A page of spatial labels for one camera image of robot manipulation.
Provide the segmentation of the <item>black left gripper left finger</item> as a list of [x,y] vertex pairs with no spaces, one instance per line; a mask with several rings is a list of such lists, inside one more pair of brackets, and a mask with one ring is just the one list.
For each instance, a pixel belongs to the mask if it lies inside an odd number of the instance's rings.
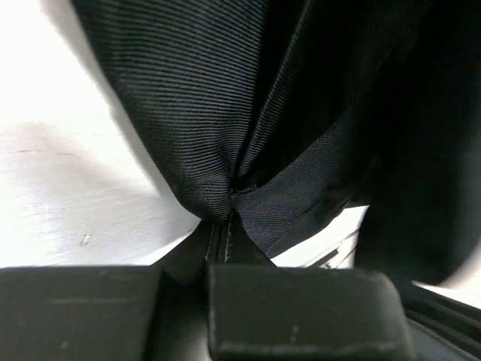
[[1,271],[3,360],[206,360],[205,258],[219,227],[200,223],[152,265]]

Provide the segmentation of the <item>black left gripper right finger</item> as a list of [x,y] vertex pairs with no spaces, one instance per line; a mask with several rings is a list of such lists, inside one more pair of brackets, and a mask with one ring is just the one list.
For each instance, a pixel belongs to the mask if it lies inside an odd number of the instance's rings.
[[380,273],[280,268],[238,218],[207,256],[208,347],[214,360],[411,360],[401,300]]

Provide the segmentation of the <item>black skirt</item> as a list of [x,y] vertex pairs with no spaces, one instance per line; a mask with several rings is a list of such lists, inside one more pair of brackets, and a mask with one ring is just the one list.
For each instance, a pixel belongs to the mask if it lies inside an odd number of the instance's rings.
[[75,1],[180,204],[270,257],[367,205],[355,263],[439,284],[480,239],[478,1]]

